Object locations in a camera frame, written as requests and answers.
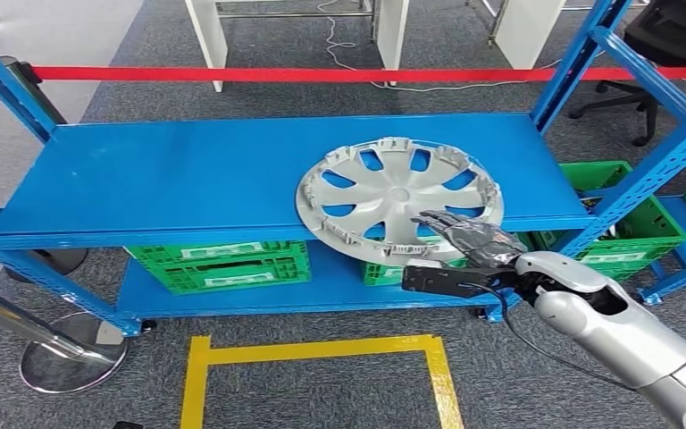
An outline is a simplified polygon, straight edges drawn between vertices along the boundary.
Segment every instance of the black office chair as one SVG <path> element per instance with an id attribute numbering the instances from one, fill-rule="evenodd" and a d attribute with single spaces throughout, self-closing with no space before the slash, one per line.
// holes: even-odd
<path id="1" fill-rule="evenodd" d="M 627 26 L 624 42 L 650 61 L 666 67 L 686 67 L 686 0 L 654 0 Z M 585 112 L 612 105 L 637 103 L 637 110 L 646 113 L 646 135 L 632 141 L 634 146 L 645 146 L 656 134 L 658 101 L 645 89 L 611 80 L 602 80 L 596 92 L 604 93 L 616 88 L 628 96 L 584 105 L 569 113 L 572 119 Z"/>

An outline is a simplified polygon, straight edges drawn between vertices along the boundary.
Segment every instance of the black cable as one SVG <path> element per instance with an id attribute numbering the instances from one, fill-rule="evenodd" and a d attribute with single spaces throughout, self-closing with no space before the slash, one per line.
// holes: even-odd
<path id="1" fill-rule="evenodd" d="M 616 387 L 620 387 L 622 389 L 625 389 L 626 391 L 636 392 L 635 389 L 628 386 L 627 384 L 620 383 L 617 380 L 612 380 L 611 378 L 605 377 L 605 376 L 603 376 L 599 373 L 596 373 L 594 371 L 590 371 L 589 369 L 583 368 L 582 366 L 578 366 L 576 364 L 573 364 L 572 362 L 569 362 L 568 360 L 564 360 L 564 359 L 562 359 L 562 358 L 560 358 L 560 357 L 558 357 L 558 356 L 556 356 L 556 355 L 554 355 L 548 351 L 545 351 L 544 349 L 541 349 L 532 341 L 527 340 L 516 330 L 516 326 L 514 325 L 514 323 L 512 323 L 512 321 L 508 317 L 508 302 L 506 302 L 506 297 L 504 297 L 503 295 L 501 295 L 500 293 L 498 293 L 497 291 L 493 290 L 492 288 L 490 288 L 488 286 L 484 286 L 481 284 L 473 284 L 472 286 L 476 287 L 478 289 L 485 290 L 486 292 L 492 294 L 494 297 L 498 298 L 498 300 L 501 301 L 501 317 L 503 317 L 504 322 L 506 322 L 506 326 L 508 326 L 509 331 L 511 331 L 511 333 L 514 334 L 514 336 L 516 336 L 516 338 L 522 340 L 522 342 L 524 342 L 525 344 L 530 346 L 532 349 L 534 349 L 535 351 L 537 351 L 541 355 L 543 355 L 547 358 L 551 358 L 551 359 L 555 360 L 556 362 L 558 362 L 559 364 L 562 364 L 564 366 L 569 366 L 570 368 L 572 368 L 576 371 L 580 371 L 581 373 L 583 373 L 585 375 L 589 375 L 593 378 L 597 378 L 604 383 L 609 383 L 609 384 L 614 385 Z"/>

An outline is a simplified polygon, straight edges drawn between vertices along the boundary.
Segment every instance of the hubcap center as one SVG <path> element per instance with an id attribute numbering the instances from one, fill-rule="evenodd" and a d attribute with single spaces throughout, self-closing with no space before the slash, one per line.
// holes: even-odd
<path id="1" fill-rule="evenodd" d="M 404 188 L 393 188 L 390 190 L 390 195 L 393 199 L 402 203 L 405 203 L 411 197 L 409 191 Z"/>

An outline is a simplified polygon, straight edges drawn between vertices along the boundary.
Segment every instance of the electrical cable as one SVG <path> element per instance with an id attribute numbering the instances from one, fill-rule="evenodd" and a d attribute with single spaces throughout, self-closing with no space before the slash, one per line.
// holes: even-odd
<path id="1" fill-rule="evenodd" d="M 591 376 L 591 377 L 593 377 L 593 378 L 596 378 L 596 379 L 598 379 L 598 380 L 600 380 L 600 381 L 602 381 L 602 382 L 604 382 L 604 383 L 612 384 L 612 385 L 614 385 L 614 386 L 616 386 L 616 387 L 625 389 L 626 391 L 636 392 L 635 389 L 633 389 L 632 387 L 628 386 L 627 384 L 618 382 L 617 380 L 613 380 L 613 379 L 611 379 L 611 378 L 609 378 L 609 377 L 605 377 L 604 375 L 601 375 L 601 374 L 599 374 L 599 373 L 596 373 L 595 371 L 590 371 L 590 370 L 587 369 L 587 368 L 583 368 L 582 366 L 573 364 L 572 362 L 569 362 L 568 360 L 565 360 L 565 359 L 563 359 L 563 358 L 561 358 L 561 357 L 558 357 L 558 356 L 554 355 L 553 353 L 550 353 L 550 352 L 548 352 L 548 351 L 542 349 L 541 347 L 539 347 L 538 345 L 536 345 L 534 342 L 532 342 L 532 341 L 530 341 L 530 340 L 524 338 L 524 336 L 522 336 L 522 335 L 519 333 L 519 331 L 517 331 L 516 325 L 515 325 L 515 324 L 511 321 L 511 319 L 509 319 L 509 317 L 508 317 L 508 302 L 506 302 L 506 297 L 504 297 L 503 295 L 501 295 L 500 293 L 498 293 L 497 291 L 493 290 L 491 287 L 488 287 L 488 286 L 484 286 L 484 285 L 481 285 L 481 284 L 473 284 L 472 286 L 475 287 L 475 288 L 484 290 L 484 291 L 486 291 L 486 292 L 492 294 L 494 297 L 496 297 L 496 298 L 501 302 L 501 317 L 503 317 L 504 322 L 506 323 L 506 326 L 508 326 L 508 328 L 509 328 L 509 331 L 511 331 L 511 333 L 512 333 L 516 338 L 518 338 L 519 340 L 521 340 L 522 342 L 524 342 L 525 344 L 527 344 L 528 346 L 530 346 L 532 349 L 534 349 L 535 351 L 537 351 L 537 352 L 540 353 L 541 355 L 543 355 L 543 356 L 545 356 L 545 357 L 547 357 L 547 358 L 553 359 L 553 360 L 555 360 L 556 362 L 558 362 L 559 364 L 562 364 L 562 365 L 564 365 L 564 366 L 569 366 L 570 368 L 572 368 L 572 369 L 574 369 L 574 370 L 576 370 L 576 371 L 579 371 L 579 372 L 581 372 L 581 373 L 583 373 L 583 374 L 585 374 L 585 375 L 589 375 L 589 376 Z"/>
<path id="2" fill-rule="evenodd" d="M 339 0 L 330 0 L 328 2 L 318 4 L 317 10 L 320 12 L 329 12 L 328 10 L 324 9 L 325 6 L 335 4 L 338 1 Z M 335 54 L 335 52 L 332 50 L 336 47 L 343 47 L 343 48 L 356 47 L 356 43 L 333 41 L 333 39 L 335 38 L 336 21 L 329 16 L 327 17 L 327 21 L 330 22 L 330 32 L 328 33 L 328 36 L 325 39 L 325 42 L 327 42 L 327 47 L 325 48 L 325 51 L 327 51 L 327 53 L 330 55 L 330 57 L 332 57 L 332 61 L 337 66 L 342 67 L 344 69 L 348 69 L 348 70 L 357 70 L 357 68 L 355 68 L 355 67 L 351 67 L 348 64 L 342 63 L 338 59 L 338 56 Z M 601 51 L 601 52 L 597 53 L 596 57 L 601 56 L 605 52 L 606 51 Z M 540 67 L 540 69 L 541 70 L 547 69 L 547 68 L 553 67 L 554 65 L 556 65 L 558 63 L 561 63 L 561 59 L 555 60 L 553 63 L 546 64 L 546 65 Z M 527 82 L 526 80 L 506 80 L 506 81 L 493 82 L 493 83 L 473 83 L 471 85 L 464 85 L 462 87 L 435 87 L 435 88 L 406 88 L 406 87 L 393 87 L 393 86 L 390 86 L 388 84 L 381 85 L 380 83 L 377 83 L 377 82 L 369 82 L 369 83 L 372 84 L 374 87 L 379 88 L 379 89 L 393 89 L 393 90 L 397 90 L 397 91 L 408 91 L 408 92 L 432 92 L 432 91 L 457 91 L 460 89 L 481 88 L 481 87 L 496 87 L 498 85 L 508 85 L 508 84 L 512 84 L 512 83 L 529 83 L 529 82 Z"/>

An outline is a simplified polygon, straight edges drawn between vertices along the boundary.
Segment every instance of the yellow floor tape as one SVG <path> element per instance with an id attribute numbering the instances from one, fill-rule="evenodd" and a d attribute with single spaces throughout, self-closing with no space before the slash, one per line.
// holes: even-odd
<path id="1" fill-rule="evenodd" d="M 211 336 L 190 340 L 188 372 L 182 400 L 180 429 L 202 429 L 206 375 L 210 365 L 247 364 L 277 360 L 340 358 L 400 351 L 423 351 L 430 370 L 432 390 L 443 429 L 464 429 L 443 340 L 432 335 L 367 338 L 363 340 L 301 342 L 273 346 L 212 349 Z"/>

